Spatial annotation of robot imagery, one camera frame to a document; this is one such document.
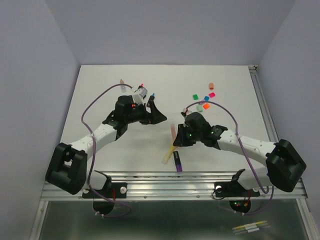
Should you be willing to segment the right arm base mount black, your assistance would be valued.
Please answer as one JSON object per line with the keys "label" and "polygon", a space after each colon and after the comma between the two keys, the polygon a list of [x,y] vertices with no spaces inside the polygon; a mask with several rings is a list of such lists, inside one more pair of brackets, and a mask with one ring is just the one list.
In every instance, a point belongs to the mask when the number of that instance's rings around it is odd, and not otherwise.
{"label": "right arm base mount black", "polygon": [[244,189],[237,180],[245,169],[239,170],[231,178],[231,181],[218,181],[214,184],[214,190],[211,197],[214,200],[223,200],[225,198],[238,198],[238,200],[229,200],[229,205],[236,213],[247,214],[251,209],[251,198],[259,197],[260,191]]}

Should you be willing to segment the bright orange pen cap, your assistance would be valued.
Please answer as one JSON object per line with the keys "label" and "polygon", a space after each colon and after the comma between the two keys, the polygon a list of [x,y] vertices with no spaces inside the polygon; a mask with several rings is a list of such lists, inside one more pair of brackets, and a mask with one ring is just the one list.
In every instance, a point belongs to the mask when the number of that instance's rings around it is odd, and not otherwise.
{"label": "bright orange pen cap", "polygon": [[203,108],[204,108],[205,110],[209,109],[209,108],[210,108],[210,104],[208,104],[208,103],[204,104],[204,105],[203,105]]}

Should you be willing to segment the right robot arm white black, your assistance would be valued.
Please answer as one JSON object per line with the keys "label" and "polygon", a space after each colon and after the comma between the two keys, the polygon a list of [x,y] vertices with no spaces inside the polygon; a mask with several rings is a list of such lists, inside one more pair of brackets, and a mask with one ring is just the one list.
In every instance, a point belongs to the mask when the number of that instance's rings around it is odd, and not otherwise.
{"label": "right robot arm white black", "polygon": [[190,147],[201,142],[206,147],[242,155],[262,167],[241,169],[230,182],[221,184],[223,193],[242,195],[248,190],[274,186],[290,193],[307,168],[294,146],[287,140],[269,142],[240,136],[225,126],[210,125],[202,114],[193,112],[178,125],[175,147]]}

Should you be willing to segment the clear marker orange tip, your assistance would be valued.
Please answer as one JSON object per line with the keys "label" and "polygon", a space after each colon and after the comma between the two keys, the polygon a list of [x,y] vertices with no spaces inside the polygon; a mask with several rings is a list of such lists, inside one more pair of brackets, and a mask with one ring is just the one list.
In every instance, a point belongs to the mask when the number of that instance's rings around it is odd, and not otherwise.
{"label": "clear marker orange tip", "polygon": [[120,86],[121,91],[125,93],[126,92],[126,86],[124,85],[125,82],[123,81],[123,79],[121,79],[119,83],[121,84]]}

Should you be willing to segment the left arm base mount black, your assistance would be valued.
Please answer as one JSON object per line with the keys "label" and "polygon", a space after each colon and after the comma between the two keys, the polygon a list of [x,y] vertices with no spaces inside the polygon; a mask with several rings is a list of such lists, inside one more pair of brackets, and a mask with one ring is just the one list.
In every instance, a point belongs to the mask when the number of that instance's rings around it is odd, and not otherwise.
{"label": "left arm base mount black", "polygon": [[95,170],[90,176],[90,186],[87,182],[85,183],[81,197],[93,200],[92,208],[96,216],[116,218],[130,212],[131,208],[126,213],[117,213],[116,215],[112,213],[115,207],[121,204],[119,200],[127,198],[128,184],[126,182],[113,182],[111,176]]}

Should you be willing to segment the pink pen cap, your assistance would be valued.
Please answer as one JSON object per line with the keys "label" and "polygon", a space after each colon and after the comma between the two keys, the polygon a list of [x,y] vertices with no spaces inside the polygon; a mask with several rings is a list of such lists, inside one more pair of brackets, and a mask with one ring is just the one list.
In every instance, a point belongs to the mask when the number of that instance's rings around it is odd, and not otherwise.
{"label": "pink pen cap", "polygon": [[215,94],[214,92],[211,92],[211,93],[208,94],[208,96],[209,96],[210,98],[213,98],[213,97],[216,96],[216,94]]}

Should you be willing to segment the black highlighter purple cap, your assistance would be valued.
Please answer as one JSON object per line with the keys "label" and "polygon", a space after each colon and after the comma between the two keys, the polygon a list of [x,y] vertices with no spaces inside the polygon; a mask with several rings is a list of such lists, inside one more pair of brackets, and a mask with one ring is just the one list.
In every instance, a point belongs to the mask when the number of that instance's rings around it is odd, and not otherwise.
{"label": "black highlighter purple cap", "polygon": [[181,159],[178,151],[173,152],[173,157],[174,157],[174,163],[176,167],[176,171],[178,173],[181,173],[183,171],[182,169],[182,164],[181,164]]}

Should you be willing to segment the pastel green pen cap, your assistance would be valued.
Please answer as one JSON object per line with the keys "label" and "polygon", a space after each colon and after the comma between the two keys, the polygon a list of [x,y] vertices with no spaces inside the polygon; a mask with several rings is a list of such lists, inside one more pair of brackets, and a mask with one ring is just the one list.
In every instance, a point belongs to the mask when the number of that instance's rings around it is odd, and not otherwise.
{"label": "pastel green pen cap", "polygon": [[198,105],[196,106],[196,109],[197,109],[198,112],[202,112],[202,111],[203,111],[203,107],[202,107],[202,105],[200,105],[200,104],[198,104]]}

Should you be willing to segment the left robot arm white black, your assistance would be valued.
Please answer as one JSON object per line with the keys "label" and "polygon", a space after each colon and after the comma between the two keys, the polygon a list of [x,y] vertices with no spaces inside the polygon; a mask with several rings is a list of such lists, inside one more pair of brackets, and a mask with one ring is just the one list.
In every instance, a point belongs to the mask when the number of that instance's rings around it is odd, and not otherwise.
{"label": "left robot arm white black", "polygon": [[69,194],[77,194],[88,179],[87,162],[94,152],[118,140],[129,124],[156,125],[167,120],[151,97],[148,102],[150,111],[136,94],[118,97],[114,110],[96,130],[70,144],[61,142],[55,147],[45,181]]}

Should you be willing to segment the pastel orange yellow highlighter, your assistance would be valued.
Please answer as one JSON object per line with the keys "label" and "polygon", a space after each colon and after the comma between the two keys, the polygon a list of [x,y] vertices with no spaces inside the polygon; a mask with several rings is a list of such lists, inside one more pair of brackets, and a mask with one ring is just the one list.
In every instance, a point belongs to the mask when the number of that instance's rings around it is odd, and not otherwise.
{"label": "pastel orange yellow highlighter", "polygon": [[176,127],[174,124],[170,125],[170,131],[171,131],[172,142],[174,143],[174,141],[176,140],[176,137],[177,137]]}

